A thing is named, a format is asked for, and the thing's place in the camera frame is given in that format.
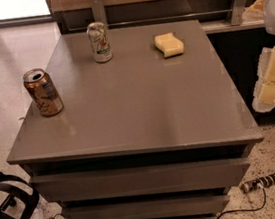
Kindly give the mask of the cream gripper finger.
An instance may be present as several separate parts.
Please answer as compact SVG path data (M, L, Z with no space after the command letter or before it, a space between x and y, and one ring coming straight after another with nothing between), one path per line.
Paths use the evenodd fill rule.
M262 20L264 12L265 0L255 0L255 2L247 7L244 11L242 18L244 22Z
M259 113L268 113L275 108L275 46L264 47L258 63L252 108Z

